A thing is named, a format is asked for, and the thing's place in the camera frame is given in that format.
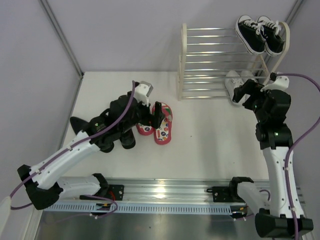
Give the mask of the white sneaker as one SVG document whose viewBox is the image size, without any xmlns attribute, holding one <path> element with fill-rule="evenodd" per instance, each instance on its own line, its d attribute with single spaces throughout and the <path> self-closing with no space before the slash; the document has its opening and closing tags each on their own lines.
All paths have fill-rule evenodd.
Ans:
<svg viewBox="0 0 320 240">
<path fill-rule="evenodd" d="M 242 78 L 242 81 L 244 83 L 246 83 L 248 80 L 253 80 L 254 82 L 257 82 L 255 76 L 253 75 L 253 73 L 249 70 L 243 70 L 240 73 L 240 76 Z"/>
<path fill-rule="evenodd" d="M 236 106 L 240 106 L 241 103 L 233 101 L 234 89 L 240 87 L 243 84 L 244 84 L 243 80 L 240 78 L 240 75 L 236 71 L 230 70 L 226 74 L 226 79 L 224 80 L 224 85 L 229 93 L 229 98 L 230 98 L 231 103 Z"/>
</svg>

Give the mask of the red green flip-flop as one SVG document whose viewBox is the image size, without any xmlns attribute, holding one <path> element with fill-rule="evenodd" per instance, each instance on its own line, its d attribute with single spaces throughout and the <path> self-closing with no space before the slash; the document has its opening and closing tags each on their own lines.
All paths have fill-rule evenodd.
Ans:
<svg viewBox="0 0 320 240">
<path fill-rule="evenodd" d="M 166 145 L 172 140 L 173 112 L 164 102 L 161 103 L 161 110 L 165 117 L 160 127 L 154 130 L 154 140 L 158 145 Z"/>
<path fill-rule="evenodd" d="M 136 125 L 137 131 L 140 135 L 143 136 L 150 136 L 153 134 L 153 132 L 155 131 L 155 129 L 152 126 L 149 125 L 143 125 L 141 123 L 138 123 Z"/>
</svg>

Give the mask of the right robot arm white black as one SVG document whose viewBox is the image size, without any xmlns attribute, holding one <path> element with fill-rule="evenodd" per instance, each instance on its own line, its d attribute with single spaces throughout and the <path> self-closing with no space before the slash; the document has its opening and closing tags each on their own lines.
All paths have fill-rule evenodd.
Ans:
<svg viewBox="0 0 320 240">
<path fill-rule="evenodd" d="M 291 96 L 281 87 L 264 86 L 252 79 L 234 89 L 232 100 L 253 111 L 257 124 L 255 135 L 268 171 L 270 199 L 265 200 L 249 177 L 233 177 L 228 196 L 244 201 L 254 213 L 257 234 L 261 238 L 294 239 L 311 232 L 313 221 L 301 207 L 293 170 L 295 142 L 285 124 Z"/>
</svg>

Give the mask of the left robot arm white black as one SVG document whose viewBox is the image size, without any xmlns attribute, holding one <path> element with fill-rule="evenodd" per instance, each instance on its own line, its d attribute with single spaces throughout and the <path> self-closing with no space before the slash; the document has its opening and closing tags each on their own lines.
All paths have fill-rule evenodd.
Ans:
<svg viewBox="0 0 320 240">
<path fill-rule="evenodd" d="M 75 138 L 64 149 L 34 166 L 22 165 L 17 169 L 31 204 L 44 210 L 58 200 L 80 198 L 103 200 L 111 196 L 110 185 L 101 173 L 87 177 L 65 177 L 65 173 L 95 152 L 109 153 L 114 142 L 124 149 L 136 145 L 132 128 L 139 124 L 157 129 L 165 118 L 162 104 L 155 102 L 153 109 L 130 94 L 112 101 L 100 115 L 85 121 L 70 118 Z"/>
</svg>

